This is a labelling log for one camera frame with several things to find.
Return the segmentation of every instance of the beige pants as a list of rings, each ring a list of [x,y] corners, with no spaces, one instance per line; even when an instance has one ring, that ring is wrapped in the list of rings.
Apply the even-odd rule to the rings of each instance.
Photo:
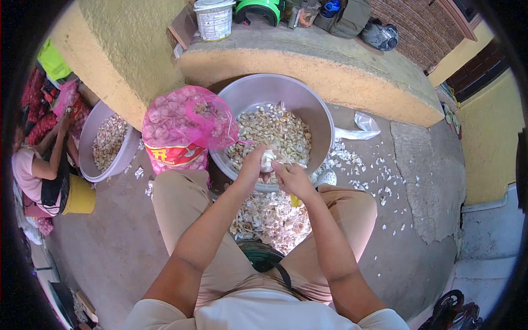
[[[182,170],[165,171],[156,177],[154,211],[169,254],[185,230],[211,205],[205,183],[207,175],[203,170]],[[327,184],[318,190],[359,261],[378,214],[375,200],[365,192]],[[327,304],[332,301],[328,282],[319,267],[312,233],[280,264],[290,275],[292,286],[305,296]],[[226,232],[202,276],[196,307],[227,293],[256,287],[290,293],[277,269],[258,273]]]

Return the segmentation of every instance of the red label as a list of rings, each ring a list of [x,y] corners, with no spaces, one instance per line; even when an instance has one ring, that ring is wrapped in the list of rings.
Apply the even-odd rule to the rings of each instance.
[[[165,147],[152,148],[145,144],[147,151],[154,157],[155,160],[170,166],[185,165],[200,156],[205,150],[196,144],[191,144],[188,147]]]
[[[83,105],[84,104],[82,103],[81,98],[77,94],[77,99],[75,100],[75,102],[71,106],[71,112],[70,112],[70,118],[71,119],[74,119],[75,117],[77,117],[77,115],[79,114],[79,112],[82,109]]]

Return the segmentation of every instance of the pink shirt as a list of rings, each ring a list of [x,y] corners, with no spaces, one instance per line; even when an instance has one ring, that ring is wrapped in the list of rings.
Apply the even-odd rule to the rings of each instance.
[[[33,164],[33,157],[42,159],[40,154],[31,147],[21,148],[11,157],[11,166],[13,167],[13,174],[16,183],[20,189],[22,189],[24,194],[26,194],[30,200],[36,202],[44,212],[50,216],[55,216],[59,212],[61,194],[59,193],[55,206],[42,206],[40,199],[42,179],[32,174],[31,166]]]

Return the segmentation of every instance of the hand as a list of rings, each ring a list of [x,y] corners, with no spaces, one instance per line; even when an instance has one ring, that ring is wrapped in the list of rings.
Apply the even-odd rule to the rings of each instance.
[[[70,114],[66,113],[66,110],[63,111],[58,122],[58,132],[61,134],[66,134],[68,128],[70,127]]]
[[[249,190],[253,190],[259,177],[264,180],[264,183],[268,182],[271,174],[262,173],[260,171],[260,160],[262,159],[262,155],[264,154],[264,151],[267,147],[268,146],[265,143],[261,143],[249,155],[246,156],[244,163],[242,163],[242,169],[240,170],[235,183],[241,184]]]
[[[279,187],[284,192],[293,194],[300,200],[308,199],[308,197],[317,194],[308,175],[304,173],[299,164],[293,164],[292,166],[290,164],[283,165],[279,162],[272,162],[271,167],[275,170]]]

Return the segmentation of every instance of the blue bottle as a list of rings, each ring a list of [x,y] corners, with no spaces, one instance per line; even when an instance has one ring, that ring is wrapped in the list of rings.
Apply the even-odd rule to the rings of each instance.
[[[325,4],[323,8],[321,8],[320,13],[326,18],[332,18],[335,16],[340,7],[341,3],[339,2],[339,0],[330,0]]]

